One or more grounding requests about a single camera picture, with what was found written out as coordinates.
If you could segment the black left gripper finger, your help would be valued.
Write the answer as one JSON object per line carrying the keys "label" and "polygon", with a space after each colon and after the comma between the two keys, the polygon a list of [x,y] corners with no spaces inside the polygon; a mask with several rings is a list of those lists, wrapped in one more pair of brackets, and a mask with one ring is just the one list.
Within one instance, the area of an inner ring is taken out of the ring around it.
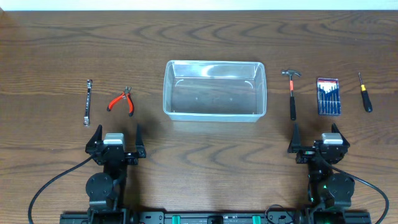
{"label": "black left gripper finger", "polygon": [[135,148],[136,148],[137,153],[145,153],[145,146],[144,146],[144,142],[142,140],[141,127],[139,124],[137,125],[137,129],[136,129]]}
{"label": "black left gripper finger", "polygon": [[103,127],[101,124],[98,125],[94,135],[91,137],[91,139],[87,142],[86,146],[87,147],[96,147],[96,143],[99,141],[102,141],[102,131]]}

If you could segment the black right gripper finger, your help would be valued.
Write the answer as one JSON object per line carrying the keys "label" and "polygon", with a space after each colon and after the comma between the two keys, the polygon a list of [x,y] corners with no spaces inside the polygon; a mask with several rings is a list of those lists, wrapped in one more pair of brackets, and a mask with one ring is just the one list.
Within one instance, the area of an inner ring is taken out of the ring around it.
{"label": "black right gripper finger", "polygon": [[297,123],[294,124],[293,135],[290,141],[288,150],[299,150],[301,148],[301,138],[299,133],[299,126]]}
{"label": "black right gripper finger", "polygon": [[341,144],[349,146],[349,142],[341,134],[340,130],[337,128],[337,125],[335,123],[331,125],[331,133],[332,133],[331,144]]}

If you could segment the blue precision screwdriver set case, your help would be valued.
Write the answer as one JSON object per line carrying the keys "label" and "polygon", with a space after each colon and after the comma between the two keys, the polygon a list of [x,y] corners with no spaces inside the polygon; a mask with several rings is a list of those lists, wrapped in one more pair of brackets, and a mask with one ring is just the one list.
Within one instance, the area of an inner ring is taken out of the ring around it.
{"label": "blue precision screwdriver set case", "polygon": [[339,116],[341,114],[340,86],[338,79],[317,79],[318,114]]}

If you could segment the claw hammer orange black handle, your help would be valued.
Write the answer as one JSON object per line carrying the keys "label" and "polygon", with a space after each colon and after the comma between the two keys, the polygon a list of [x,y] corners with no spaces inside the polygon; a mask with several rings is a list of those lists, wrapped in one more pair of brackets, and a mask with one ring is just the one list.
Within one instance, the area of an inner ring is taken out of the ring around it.
{"label": "claw hammer orange black handle", "polygon": [[296,70],[292,70],[292,69],[286,69],[286,70],[282,70],[281,71],[282,75],[288,76],[289,77],[289,89],[290,89],[290,119],[292,121],[295,121],[297,119],[297,115],[296,115],[296,108],[295,108],[295,97],[294,97],[294,81],[293,81],[293,77],[297,76],[297,77],[301,77],[301,73],[296,71]]}

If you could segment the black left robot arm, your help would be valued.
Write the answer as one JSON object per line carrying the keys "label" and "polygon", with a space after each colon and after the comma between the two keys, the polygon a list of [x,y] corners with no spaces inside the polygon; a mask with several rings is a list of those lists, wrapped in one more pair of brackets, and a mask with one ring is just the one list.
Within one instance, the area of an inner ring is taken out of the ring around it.
{"label": "black left robot arm", "polygon": [[90,198],[88,223],[132,223],[134,219],[123,207],[123,198],[127,167],[146,157],[141,129],[136,129],[134,152],[125,151],[124,134],[108,133],[103,139],[102,130],[99,125],[85,147],[85,152],[103,166],[103,171],[92,175],[86,183]]}

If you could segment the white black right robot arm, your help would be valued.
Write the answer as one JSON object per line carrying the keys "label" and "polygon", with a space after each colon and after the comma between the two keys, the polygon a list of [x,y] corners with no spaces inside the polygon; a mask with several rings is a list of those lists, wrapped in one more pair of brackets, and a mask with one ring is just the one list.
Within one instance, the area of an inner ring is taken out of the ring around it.
{"label": "white black right robot arm", "polygon": [[295,212],[294,223],[338,223],[345,220],[343,210],[351,206],[354,179],[333,172],[333,164],[341,161],[350,147],[349,142],[333,124],[329,133],[312,146],[301,144],[298,124],[287,152],[296,155],[296,163],[308,165],[308,200],[311,206]]}

